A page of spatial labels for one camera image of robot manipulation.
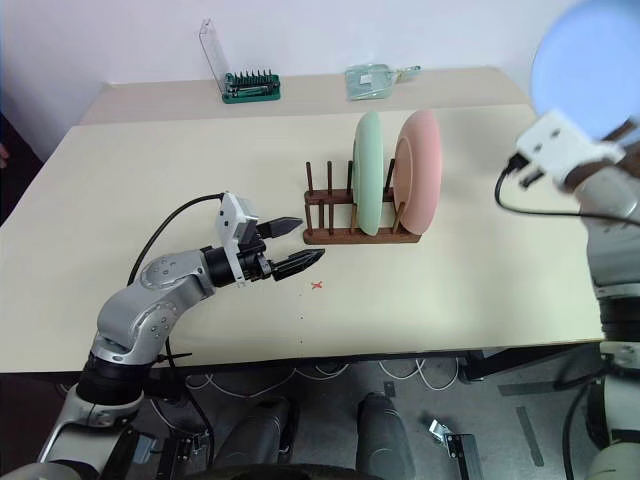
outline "gray floor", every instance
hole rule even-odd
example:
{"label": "gray floor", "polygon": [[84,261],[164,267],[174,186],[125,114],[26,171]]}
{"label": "gray floor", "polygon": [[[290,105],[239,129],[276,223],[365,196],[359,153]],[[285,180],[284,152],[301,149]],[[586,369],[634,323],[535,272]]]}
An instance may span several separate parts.
{"label": "gray floor", "polygon": [[[456,464],[446,451],[430,438],[427,427],[436,417],[459,433],[476,436],[484,477],[486,479],[561,479],[564,478],[560,450],[562,423],[575,390],[536,394],[509,394],[516,390],[536,387],[537,382],[553,381],[567,363],[572,365],[569,375],[592,371],[598,355],[594,348],[582,348],[580,355],[564,356],[516,371],[495,375],[487,379],[463,384],[457,382],[444,392],[428,390],[419,377],[394,381],[396,397],[393,401],[405,422],[409,441],[420,479],[457,479]],[[410,360],[385,362],[396,375],[411,371]],[[433,384],[446,383],[453,374],[455,363],[449,358],[430,359],[425,375]],[[241,393],[258,391],[288,375],[287,367],[255,369],[245,372],[216,373],[216,382],[229,390]],[[312,368],[303,369],[318,375]],[[370,391],[382,391],[383,384],[392,380],[379,368],[377,362],[351,365],[342,375],[327,381],[311,381],[299,375],[287,384],[270,392],[296,399],[302,414],[293,460],[299,463],[323,463],[353,467],[356,452],[356,408]],[[15,376],[2,376],[0,390],[0,440],[2,441],[3,468],[25,460],[39,448],[40,437],[46,435],[50,422],[59,408],[60,399],[51,385]],[[194,384],[200,377],[192,378]],[[37,399],[25,392],[32,390]],[[242,415],[258,399],[243,400],[227,396],[211,385],[195,392],[206,409],[216,430],[217,446]],[[19,414],[8,408],[19,404]],[[538,445],[539,454],[532,453],[517,409],[524,407]],[[185,428],[198,425],[190,407],[163,405],[167,417]],[[140,430],[159,436],[166,428],[148,404],[141,411],[136,425]],[[25,427],[32,434],[25,435]],[[597,450],[591,444],[584,428],[584,408],[578,410],[573,428],[572,451],[576,478],[584,478],[590,460]],[[153,478],[157,459],[152,464],[136,467],[130,478]]]}

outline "tabletop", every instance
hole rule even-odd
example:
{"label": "tabletop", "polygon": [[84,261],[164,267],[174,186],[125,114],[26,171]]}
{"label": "tabletop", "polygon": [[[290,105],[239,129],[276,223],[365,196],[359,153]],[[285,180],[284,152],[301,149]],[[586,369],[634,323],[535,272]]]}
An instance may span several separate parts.
{"label": "tabletop", "polygon": [[[387,162],[412,111],[380,114]],[[522,218],[493,203],[496,177],[533,121],[531,109],[452,108],[435,115],[442,190],[419,243],[327,246],[318,263],[282,282],[219,289],[174,329],[174,352],[193,352],[182,364],[601,338],[580,222]],[[326,162],[333,161],[339,188],[360,117],[74,127],[0,228],[0,371],[79,370],[101,306],[124,287],[154,229],[191,198],[228,190],[249,198],[262,219],[304,218],[305,162],[321,188]],[[550,182],[527,192],[512,183],[505,186],[511,203],[576,208]],[[348,225],[344,207],[336,208],[336,226]],[[181,214],[147,259],[217,245],[217,209],[213,202]],[[383,216],[388,223],[392,212]],[[274,260],[306,247],[302,229],[267,244]]]}

